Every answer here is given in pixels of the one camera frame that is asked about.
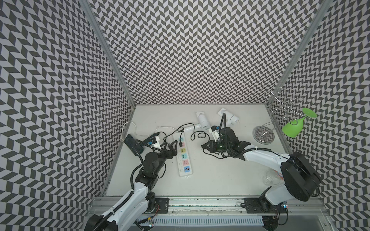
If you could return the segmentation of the white power strip colourful sockets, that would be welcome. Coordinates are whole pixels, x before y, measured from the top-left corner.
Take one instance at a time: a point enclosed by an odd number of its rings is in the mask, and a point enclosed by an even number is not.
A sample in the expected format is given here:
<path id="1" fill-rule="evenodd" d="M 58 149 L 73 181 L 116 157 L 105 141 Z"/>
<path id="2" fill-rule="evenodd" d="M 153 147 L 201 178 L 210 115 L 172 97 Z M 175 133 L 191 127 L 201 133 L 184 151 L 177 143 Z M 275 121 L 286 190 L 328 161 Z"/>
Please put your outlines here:
<path id="1" fill-rule="evenodd" d="M 186 177 L 193 174 L 193 167 L 190 161 L 189 150 L 184 135 L 180 136 L 180 133 L 175 133 L 173 138 L 178 141 L 177 144 L 177 165 L 180 177 Z"/>

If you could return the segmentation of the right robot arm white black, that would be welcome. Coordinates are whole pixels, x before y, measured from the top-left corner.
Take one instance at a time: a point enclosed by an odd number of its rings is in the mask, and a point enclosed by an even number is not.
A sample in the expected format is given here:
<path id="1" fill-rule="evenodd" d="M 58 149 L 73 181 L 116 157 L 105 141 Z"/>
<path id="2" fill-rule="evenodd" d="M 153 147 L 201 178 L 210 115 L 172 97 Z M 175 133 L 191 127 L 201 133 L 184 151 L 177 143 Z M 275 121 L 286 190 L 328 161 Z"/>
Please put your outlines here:
<path id="1" fill-rule="evenodd" d="M 320 195 L 321 177 L 306 157 L 300 153 L 279 154 L 271 149 L 257 147 L 248 141 L 240 141 L 235 132 L 226 125 L 226 114 L 219 126 L 211 127 L 212 139 L 202 145 L 203 152 L 218 159 L 240 159 L 255 162 L 275 171 L 282 183 L 270 186 L 252 200 L 254 206 L 268 212 L 283 206 L 291 199 L 307 202 Z"/>

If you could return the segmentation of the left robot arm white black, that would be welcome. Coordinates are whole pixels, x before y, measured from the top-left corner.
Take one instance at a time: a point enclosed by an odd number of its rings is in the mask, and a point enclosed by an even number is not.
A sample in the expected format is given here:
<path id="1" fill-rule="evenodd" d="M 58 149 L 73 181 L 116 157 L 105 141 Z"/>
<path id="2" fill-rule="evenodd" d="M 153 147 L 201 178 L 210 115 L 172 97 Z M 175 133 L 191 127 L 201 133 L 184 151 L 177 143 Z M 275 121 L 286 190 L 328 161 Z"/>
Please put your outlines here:
<path id="1" fill-rule="evenodd" d="M 145 142 L 134 140 L 132 148 L 148 147 L 152 151 L 143 158 L 130 176 L 131 189 L 115 205 L 102 215 L 92 215 L 86 225 L 86 231 L 127 231 L 136 225 L 141 231 L 154 228 L 152 220 L 160 210 L 156 205 L 153 188 L 159 179 L 159 172 L 165 162 L 178 154 L 178 140 L 160 145 L 159 137 L 152 137 Z"/>

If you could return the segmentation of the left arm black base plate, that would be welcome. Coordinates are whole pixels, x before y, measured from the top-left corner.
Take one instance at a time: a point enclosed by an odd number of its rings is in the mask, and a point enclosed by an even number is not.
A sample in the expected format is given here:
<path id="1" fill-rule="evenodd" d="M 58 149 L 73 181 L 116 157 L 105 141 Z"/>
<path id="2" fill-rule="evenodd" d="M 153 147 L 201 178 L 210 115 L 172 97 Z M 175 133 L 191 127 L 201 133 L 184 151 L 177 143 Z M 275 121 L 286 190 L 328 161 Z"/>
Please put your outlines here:
<path id="1" fill-rule="evenodd" d="M 167 197 L 159 197 L 149 200 L 149 209 L 152 214 L 167 214 L 169 209 L 170 199 Z"/>

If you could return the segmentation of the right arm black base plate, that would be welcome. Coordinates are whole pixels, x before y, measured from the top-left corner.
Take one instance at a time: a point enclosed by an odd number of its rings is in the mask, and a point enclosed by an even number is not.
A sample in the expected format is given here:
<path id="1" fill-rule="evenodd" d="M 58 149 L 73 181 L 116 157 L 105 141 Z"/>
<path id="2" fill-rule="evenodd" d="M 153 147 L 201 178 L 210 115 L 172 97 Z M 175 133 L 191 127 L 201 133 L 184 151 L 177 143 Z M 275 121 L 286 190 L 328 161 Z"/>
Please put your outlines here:
<path id="1" fill-rule="evenodd" d="M 283 205 L 272 205 L 266 199 L 246 197 L 241 207 L 246 208 L 248 214 L 286 214 L 288 209 Z"/>

